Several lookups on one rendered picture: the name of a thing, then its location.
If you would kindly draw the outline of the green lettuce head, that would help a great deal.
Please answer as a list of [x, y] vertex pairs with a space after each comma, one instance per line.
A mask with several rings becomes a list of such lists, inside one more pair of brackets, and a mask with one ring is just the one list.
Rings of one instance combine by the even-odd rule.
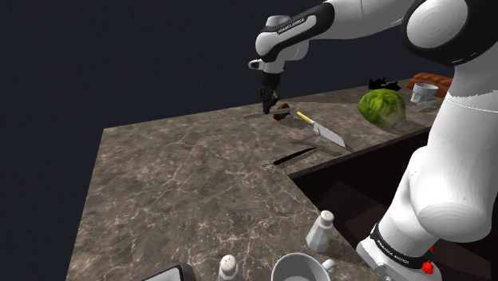
[[371, 124], [384, 128], [396, 128], [405, 120], [405, 101], [390, 89], [375, 89], [358, 102], [359, 113]]

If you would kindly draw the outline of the white salt shaker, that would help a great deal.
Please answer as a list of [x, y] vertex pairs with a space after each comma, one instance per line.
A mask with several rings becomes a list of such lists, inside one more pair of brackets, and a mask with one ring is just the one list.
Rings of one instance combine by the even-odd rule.
[[242, 281], [239, 265], [233, 255], [225, 255], [220, 260], [219, 281]]
[[307, 246], [318, 253], [325, 252], [334, 229], [334, 214], [328, 210], [321, 211], [306, 236]]

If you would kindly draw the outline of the black slim utensil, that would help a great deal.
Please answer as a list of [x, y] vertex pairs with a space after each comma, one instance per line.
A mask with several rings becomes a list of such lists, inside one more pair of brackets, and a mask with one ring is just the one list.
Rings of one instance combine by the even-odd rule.
[[310, 147], [274, 160], [271, 163], [263, 164], [262, 167], [270, 174], [275, 174], [278, 169], [285, 168], [291, 161], [297, 160], [309, 152], [313, 152], [316, 148]]

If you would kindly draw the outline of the white cup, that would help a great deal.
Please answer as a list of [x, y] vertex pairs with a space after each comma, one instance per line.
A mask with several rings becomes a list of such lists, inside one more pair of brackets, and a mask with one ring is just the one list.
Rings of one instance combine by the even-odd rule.
[[416, 104], [427, 101], [438, 90], [436, 85], [427, 83], [415, 83], [412, 90], [410, 101]]

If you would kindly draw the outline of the black irregular object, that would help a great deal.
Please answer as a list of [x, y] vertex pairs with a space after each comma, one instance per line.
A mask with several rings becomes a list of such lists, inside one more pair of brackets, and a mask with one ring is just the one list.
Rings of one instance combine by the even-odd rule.
[[395, 82], [391, 82], [391, 83], [387, 83], [386, 80], [385, 80], [385, 77], [382, 78], [382, 79], [377, 79], [375, 81], [373, 81], [372, 79], [370, 79], [369, 81], [369, 84], [368, 84], [368, 89], [372, 89], [372, 90], [375, 90], [375, 89], [389, 89], [389, 90], [393, 90], [393, 91], [399, 91], [401, 89], [401, 87], [398, 85], [397, 81]]

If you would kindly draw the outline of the yellow-handled knife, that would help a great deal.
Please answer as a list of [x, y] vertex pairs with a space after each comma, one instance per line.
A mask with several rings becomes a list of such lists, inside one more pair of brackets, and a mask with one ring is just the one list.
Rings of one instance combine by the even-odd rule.
[[309, 132], [313, 131], [316, 135], [324, 137], [327, 140], [332, 141], [333, 143], [339, 145], [342, 148], [346, 147], [344, 140], [337, 133], [331, 131], [330, 129], [319, 124], [317, 121], [312, 120], [311, 118], [309, 118], [308, 116], [304, 115], [299, 111], [297, 111], [296, 114], [300, 119], [306, 122], [306, 127], [305, 127], [306, 131]]

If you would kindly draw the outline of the white mug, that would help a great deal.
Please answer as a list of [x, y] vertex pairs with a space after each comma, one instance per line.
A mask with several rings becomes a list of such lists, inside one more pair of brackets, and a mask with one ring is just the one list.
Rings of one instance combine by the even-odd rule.
[[332, 281], [336, 263], [328, 259], [323, 263], [300, 252], [280, 258], [271, 272], [271, 281]]

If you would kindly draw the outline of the brown lumpy food piece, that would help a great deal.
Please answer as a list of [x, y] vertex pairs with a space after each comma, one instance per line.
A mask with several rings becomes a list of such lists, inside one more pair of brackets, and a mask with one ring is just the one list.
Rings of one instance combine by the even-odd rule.
[[287, 103], [282, 103], [275, 110], [276, 111], [282, 111], [283, 110], [283, 113], [275, 113], [273, 115], [273, 118], [276, 121], [281, 121], [281, 120], [285, 119], [288, 115], [291, 114], [291, 107]]

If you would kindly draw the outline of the orange-brown bread loaf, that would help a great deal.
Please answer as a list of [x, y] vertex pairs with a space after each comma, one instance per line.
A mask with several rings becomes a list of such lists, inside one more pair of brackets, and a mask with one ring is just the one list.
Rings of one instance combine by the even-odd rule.
[[407, 89], [413, 89], [416, 83], [425, 83], [430, 85], [435, 85], [438, 90], [433, 94], [434, 97], [443, 98], [449, 90], [449, 86], [452, 84], [453, 79], [451, 77], [445, 77], [434, 73], [418, 73], [414, 75], [408, 84]]

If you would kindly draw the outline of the dark box with pale face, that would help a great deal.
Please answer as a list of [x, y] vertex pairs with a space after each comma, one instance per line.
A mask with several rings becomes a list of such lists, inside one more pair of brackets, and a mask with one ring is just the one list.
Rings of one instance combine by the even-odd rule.
[[133, 281], [197, 281], [195, 272], [187, 263], [169, 263]]

